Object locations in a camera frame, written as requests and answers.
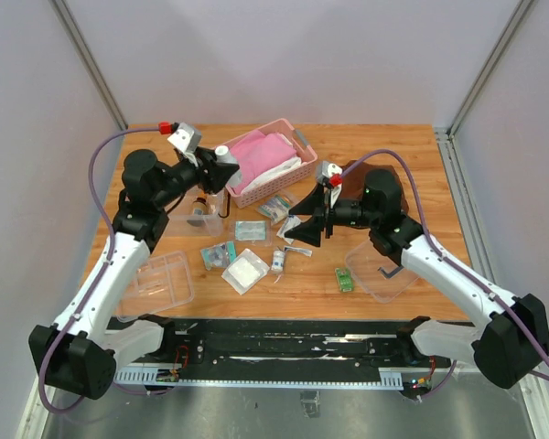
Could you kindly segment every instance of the metal frame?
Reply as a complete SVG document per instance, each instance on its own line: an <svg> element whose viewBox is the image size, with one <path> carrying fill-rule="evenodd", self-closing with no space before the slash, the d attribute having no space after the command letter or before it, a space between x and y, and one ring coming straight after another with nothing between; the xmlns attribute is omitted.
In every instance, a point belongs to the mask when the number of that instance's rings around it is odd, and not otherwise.
<svg viewBox="0 0 549 439"><path fill-rule="evenodd" d="M537 0L521 0L520 3L514 8L511 18L506 24L504 30L502 30L501 36L494 45L491 53L488 55L488 58L486 59L482 70L480 71L478 77L469 89L466 98L459 107L456 117L454 117L454 120L451 124L451 127L447 130L447 133L449 135L454 136L459 131L459 127L461 126L461 124L463 124L464 119L474 105L474 102L486 86L490 75L496 69L496 66L501 60L502 55L504 55L504 52L506 52L506 49L513 40L517 30L519 29L524 19L527 17L528 13L532 10L533 5L536 2Z"/></svg>
<svg viewBox="0 0 549 439"><path fill-rule="evenodd" d="M496 69L520 25L533 9L536 1L520 0L509 22L503 29L499 40L486 59L478 77L460 105L451 126L445 129L435 129L437 145L442 156L444 169L446 170L447 180L468 248L469 258L474 269L493 282L496 282L496 278L490 264L488 246L484 240L479 215L466 183L467 180L465 179L463 166L457 154L458 145L455 135L464 123L476 99L483 92L492 72ZM100 72L67 2L65 0L49 0L49 2L68 33L72 44L76 48L81 61L90 74L111 116L121 129L126 128L127 121ZM534 377L528 377L521 382L521 388L536 437L549 437L549 396L545 385ZM25 416L21 420L21 429L17 437L35 437L33 434L42 430L46 419L46 410L37 401L36 390L35 386L30 395ZM32 433L28 429L29 424L34 424L35 429L31 427Z"/></svg>
<svg viewBox="0 0 549 439"><path fill-rule="evenodd" d="M91 80L93 80L93 85L95 85L95 88L100 93L103 103L108 108L110 115L115 120L118 128L125 130L128 128L128 123L124 118L116 99L113 97L108 84L103 78L103 75L98 68L98 64L95 62L92 52L85 42L85 38L83 38L67 2L65 0L49 0L49 2L53 6L53 10L55 11L55 14L57 14L61 25L67 32L71 43L77 50L83 66L88 71Z"/></svg>
<svg viewBox="0 0 549 439"><path fill-rule="evenodd" d="M479 222L454 142L447 135L446 129L435 129L435 135L472 267L482 276L496 283L482 235L483 228Z"/></svg>

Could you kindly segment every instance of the small bottle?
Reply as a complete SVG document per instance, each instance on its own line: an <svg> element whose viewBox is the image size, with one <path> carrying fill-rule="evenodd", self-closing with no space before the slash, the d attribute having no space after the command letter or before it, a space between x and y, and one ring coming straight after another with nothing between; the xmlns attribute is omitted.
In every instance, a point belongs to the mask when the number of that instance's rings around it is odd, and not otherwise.
<svg viewBox="0 0 549 439"><path fill-rule="evenodd" d="M197 197L195 201L191 203L191 213L192 216L203 216L208 214L208 201L205 197ZM200 227L204 224L203 219L188 219L188 224L193 227Z"/></svg>
<svg viewBox="0 0 549 439"><path fill-rule="evenodd" d="M282 250L275 250L273 252L273 264L271 265L271 271L275 274L283 272L285 267L285 252Z"/></svg>
<svg viewBox="0 0 549 439"><path fill-rule="evenodd" d="M218 159L218 163L235 163L238 164L238 160L236 157L234 157L231 152L230 148L226 145L220 145L218 146L215 151L216 157ZM230 177L230 180L228 180L228 185L230 187L237 187L242 183L242 172L240 170L236 171L236 173Z"/></svg>

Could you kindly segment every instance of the red cap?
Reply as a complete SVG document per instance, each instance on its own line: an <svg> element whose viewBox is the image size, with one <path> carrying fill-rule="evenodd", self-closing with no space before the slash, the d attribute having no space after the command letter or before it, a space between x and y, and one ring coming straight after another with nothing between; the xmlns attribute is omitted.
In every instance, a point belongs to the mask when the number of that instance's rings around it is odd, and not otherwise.
<svg viewBox="0 0 549 439"><path fill-rule="evenodd" d="M170 122L160 122L158 124L158 131L161 134L172 134L171 133L171 123Z"/></svg>
<svg viewBox="0 0 549 439"><path fill-rule="evenodd" d="M333 187L337 187L337 186L341 185L341 175L340 174L334 174L329 179L329 183Z"/></svg>

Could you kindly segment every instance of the metal floor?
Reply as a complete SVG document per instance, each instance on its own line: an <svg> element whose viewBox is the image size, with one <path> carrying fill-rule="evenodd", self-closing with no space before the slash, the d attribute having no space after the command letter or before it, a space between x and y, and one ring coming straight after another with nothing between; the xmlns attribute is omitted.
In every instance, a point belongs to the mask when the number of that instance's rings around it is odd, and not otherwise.
<svg viewBox="0 0 549 439"><path fill-rule="evenodd" d="M74 401L58 398L58 405ZM142 397L110 390L69 416L50 415L43 439L368 438L533 439L518 388L476 373L452 378L421 404L395 391L326 390L318 410L296 389L181 388Z"/></svg>

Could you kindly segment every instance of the small vial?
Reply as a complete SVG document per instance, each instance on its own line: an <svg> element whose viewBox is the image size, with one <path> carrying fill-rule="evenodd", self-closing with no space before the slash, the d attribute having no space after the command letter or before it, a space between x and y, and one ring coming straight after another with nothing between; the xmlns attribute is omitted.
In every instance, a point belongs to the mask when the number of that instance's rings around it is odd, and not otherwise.
<svg viewBox="0 0 549 439"><path fill-rule="evenodd" d="M273 252L273 265L271 266L271 271L273 273L280 274L283 272L285 266L285 252L282 250L275 250Z"/></svg>

